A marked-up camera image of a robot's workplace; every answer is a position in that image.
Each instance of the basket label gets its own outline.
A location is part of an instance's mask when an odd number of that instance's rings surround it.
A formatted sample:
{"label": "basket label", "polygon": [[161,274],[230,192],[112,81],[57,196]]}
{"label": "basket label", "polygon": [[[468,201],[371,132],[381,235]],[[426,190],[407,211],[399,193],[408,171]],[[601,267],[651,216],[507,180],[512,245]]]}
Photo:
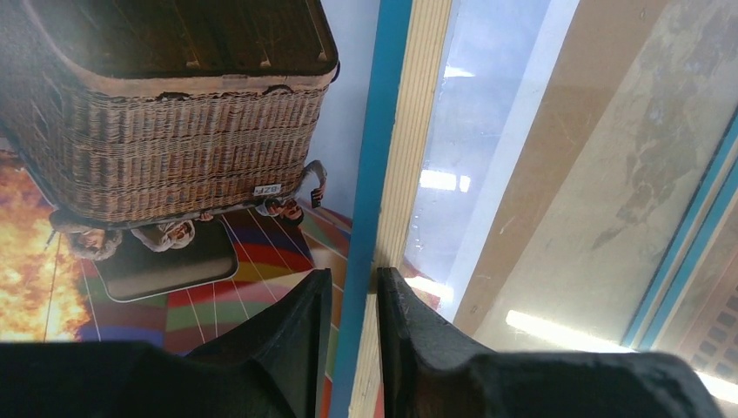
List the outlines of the basket label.
{"label": "basket label", "polygon": [[257,185],[254,187],[254,196],[270,196],[282,191],[282,185]]}

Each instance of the wicker basket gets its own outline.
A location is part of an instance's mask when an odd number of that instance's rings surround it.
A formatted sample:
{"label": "wicker basket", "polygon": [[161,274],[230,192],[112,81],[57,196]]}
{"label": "wicker basket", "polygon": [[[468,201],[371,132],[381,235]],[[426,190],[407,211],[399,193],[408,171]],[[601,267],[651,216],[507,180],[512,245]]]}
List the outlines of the wicker basket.
{"label": "wicker basket", "polygon": [[0,10],[0,118],[46,192],[111,227],[293,193],[338,64],[318,0],[123,3]]}

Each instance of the blue line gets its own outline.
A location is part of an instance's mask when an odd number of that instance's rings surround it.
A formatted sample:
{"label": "blue line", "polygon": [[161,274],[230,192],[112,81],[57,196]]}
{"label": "blue line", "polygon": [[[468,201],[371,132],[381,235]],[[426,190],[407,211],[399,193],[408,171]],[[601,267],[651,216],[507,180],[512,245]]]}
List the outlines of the blue line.
{"label": "blue line", "polygon": [[730,174],[725,180],[725,184],[721,187],[717,198],[715,198],[715,202],[710,208],[704,223],[702,223],[700,231],[694,238],[694,242],[689,246],[687,256],[679,267],[679,270],[674,277],[674,281],[664,297],[664,301],[659,306],[654,320],[651,321],[651,324],[648,326],[648,330],[643,335],[643,340],[641,340],[641,343],[638,345],[639,350],[647,350],[655,343],[656,337],[666,324],[668,316],[676,305],[676,301],[684,292],[689,278],[692,276],[692,272],[697,266],[697,261],[705,251],[705,245],[716,233],[717,226],[720,224],[723,215],[727,211],[728,205],[730,205],[730,201],[733,199],[736,190],[738,190],[738,165],[733,163],[733,166],[730,169]]}
{"label": "blue line", "polygon": [[623,347],[633,346],[635,342],[635,336],[638,334],[638,331],[645,325],[644,323],[646,321],[646,316],[648,314],[648,311],[650,310],[651,306],[654,304],[656,296],[658,296],[661,288],[664,286],[664,283],[666,282],[669,268],[674,264],[676,255],[679,253],[680,249],[683,248],[684,245],[686,244],[687,234],[689,233],[689,229],[695,223],[697,214],[699,213],[700,209],[705,205],[705,201],[708,198],[708,194],[710,190],[713,188],[713,186],[715,185],[715,181],[717,180],[718,174],[722,170],[723,166],[726,164],[726,158],[728,157],[730,150],[733,148],[737,138],[738,138],[738,120],[735,119],[735,115],[734,115],[734,119],[732,121],[732,126],[730,127],[730,131],[726,134],[725,138],[722,140],[722,143],[720,144],[720,148],[718,149],[718,152],[715,154],[715,156],[713,157],[713,160],[710,162],[710,167],[708,168],[708,171],[705,174],[705,177],[702,179],[702,181],[698,185],[697,193],[695,194],[692,200],[692,203],[689,206],[688,212],[685,215],[684,220],[681,222],[681,225],[679,227],[679,230],[677,231],[676,236],[674,237],[671,245],[669,246],[667,255],[666,257],[664,257],[664,260],[661,262],[659,270],[656,272],[656,276],[654,277],[654,280],[652,281],[651,286],[648,288],[646,296],[643,298],[643,301],[641,302],[641,306],[638,308],[638,312],[633,318],[630,328],[627,330],[627,333],[622,340],[621,345]]}
{"label": "blue line", "polygon": [[333,376],[331,418],[348,416],[351,403],[412,6],[412,0],[382,0],[379,5],[351,247],[346,267],[339,348]]}

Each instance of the poster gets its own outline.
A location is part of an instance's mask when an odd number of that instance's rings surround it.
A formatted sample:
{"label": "poster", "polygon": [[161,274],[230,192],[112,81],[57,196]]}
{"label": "poster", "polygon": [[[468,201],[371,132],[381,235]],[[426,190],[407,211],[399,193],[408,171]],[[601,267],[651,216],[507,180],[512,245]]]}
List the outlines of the poster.
{"label": "poster", "polygon": [[331,268],[326,408],[378,13],[0,2],[0,340],[187,354]]}

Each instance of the orange fire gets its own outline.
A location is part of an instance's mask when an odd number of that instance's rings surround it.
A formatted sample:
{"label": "orange fire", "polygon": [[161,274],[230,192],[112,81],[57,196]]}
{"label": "orange fire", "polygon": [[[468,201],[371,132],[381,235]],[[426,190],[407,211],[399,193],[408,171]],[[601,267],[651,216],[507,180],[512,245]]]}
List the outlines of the orange fire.
{"label": "orange fire", "polygon": [[23,164],[0,154],[0,340],[75,340],[90,316],[78,285],[80,263]]}

